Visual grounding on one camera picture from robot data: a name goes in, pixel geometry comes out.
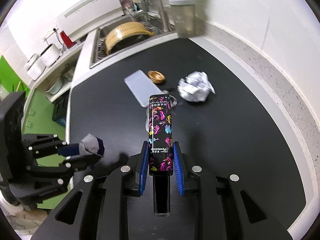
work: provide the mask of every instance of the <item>green cabinet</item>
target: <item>green cabinet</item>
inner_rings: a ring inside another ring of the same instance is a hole
[[[52,121],[53,104],[38,90],[32,95],[31,102],[28,107],[27,115],[22,128],[22,133],[35,134],[58,134],[61,140],[65,140],[65,128]],[[50,167],[59,166],[65,158],[58,154],[50,155],[37,159],[39,165]],[[64,198],[65,194],[56,196],[43,201],[43,204],[38,204],[39,208],[53,209]]]

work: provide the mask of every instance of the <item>wooden bowl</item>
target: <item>wooden bowl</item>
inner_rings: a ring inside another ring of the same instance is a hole
[[[148,77],[151,79],[151,81],[155,84],[160,84],[164,81],[165,77],[158,71],[150,70],[148,71]]]

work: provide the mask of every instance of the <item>crumpled paper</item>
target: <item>crumpled paper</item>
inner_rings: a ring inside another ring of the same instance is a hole
[[[214,88],[204,72],[195,71],[186,77],[181,78],[178,83],[180,96],[189,102],[204,102],[209,93],[215,94]]]

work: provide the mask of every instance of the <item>screw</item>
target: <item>screw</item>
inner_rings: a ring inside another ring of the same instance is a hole
[[[229,178],[232,181],[238,181],[240,179],[239,176],[236,174],[231,174]]]
[[[200,172],[200,171],[202,171],[202,168],[201,168],[200,166],[193,166],[193,167],[192,167],[192,170],[193,170],[194,172]]]
[[[84,182],[90,182],[90,181],[93,180],[93,176],[87,175],[87,176],[85,176],[85,177],[83,178],[83,180],[84,180]]]
[[[125,166],[122,166],[121,169],[120,169],[122,172],[128,172],[130,171],[130,167],[125,165]]]

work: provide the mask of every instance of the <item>kitchen sink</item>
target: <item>kitchen sink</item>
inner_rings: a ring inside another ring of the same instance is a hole
[[[92,54],[92,58],[91,58],[91,64],[90,64],[90,68],[95,67],[96,65],[98,65],[100,62],[126,50],[129,48],[132,48],[135,45],[144,43],[145,41],[148,41],[150,39],[154,39],[157,38],[159,36],[162,35],[167,35],[168,33],[164,33],[162,31],[162,24],[160,23],[159,19],[150,17],[149,21],[138,21],[140,23],[142,23],[145,28],[150,31],[153,32],[154,35],[151,37],[146,37],[145,35],[140,35],[141,37],[138,37],[135,41],[134,44],[130,44],[130,42],[128,43],[128,46],[120,49],[116,52],[111,53],[110,55],[106,54],[106,46],[105,46],[105,38],[108,35],[108,33],[113,30],[115,27],[123,24],[123,23],[127,23],[127,22],[134,22],[136,21],[133,17],[131,17],[130,15],[125,15],[122,16],[120,18],[117,18],[111,22],[108,22],[107,24],[101,26],[99,28],[99,34],[97,35],[97,39],[95,42],[95,47],[94,47],[94,52]]]

